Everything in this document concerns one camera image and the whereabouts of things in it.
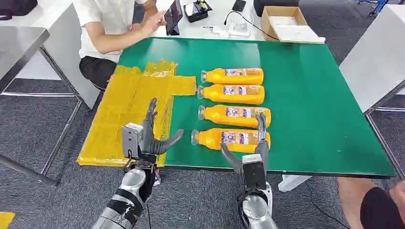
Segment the person's right hand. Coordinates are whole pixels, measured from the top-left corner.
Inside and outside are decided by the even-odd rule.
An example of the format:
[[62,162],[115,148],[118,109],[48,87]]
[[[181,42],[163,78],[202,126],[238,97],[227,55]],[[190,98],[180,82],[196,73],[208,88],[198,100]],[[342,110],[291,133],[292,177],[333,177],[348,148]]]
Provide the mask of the person's right hand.
[[141,31],[145,36],[153,34],[160,26],[166,25],[165,11],[159,11],[148,17],[141,26]]

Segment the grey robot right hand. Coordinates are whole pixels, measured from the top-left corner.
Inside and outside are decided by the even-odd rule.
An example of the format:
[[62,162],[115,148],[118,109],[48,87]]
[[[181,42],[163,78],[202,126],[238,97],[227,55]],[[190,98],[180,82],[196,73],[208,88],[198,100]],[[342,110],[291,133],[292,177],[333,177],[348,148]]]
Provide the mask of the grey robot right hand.
[[[264,173],[267,172],[267,160],[269,152],[269,142],[266,140],[266,116],[264,113],[256,114],[258,122],[258,144],[255,148],[255,154],[260,154],[263,162]],[[227,162],[232,166],[236,174],[242,175],[244,173],[242,160],[236,158],[230,153],[225,143],[220,144],[220,150]]]

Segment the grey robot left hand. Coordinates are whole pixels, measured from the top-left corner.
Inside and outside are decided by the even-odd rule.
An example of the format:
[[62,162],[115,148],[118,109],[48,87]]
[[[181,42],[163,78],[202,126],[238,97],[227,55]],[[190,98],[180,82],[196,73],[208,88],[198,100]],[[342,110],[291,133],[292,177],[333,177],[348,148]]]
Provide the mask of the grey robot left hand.
[[143,127],[143,141],[140,143],[140,149],[144,153],[162,155],[182,138],[184,130],[178,129],[175,135],[166,140],[156,139],[153,133],[154,117],[157,114],[157,111],[155,111],[156,103],[157,98],[154,97],[149,103],[145,119],[141,124]]

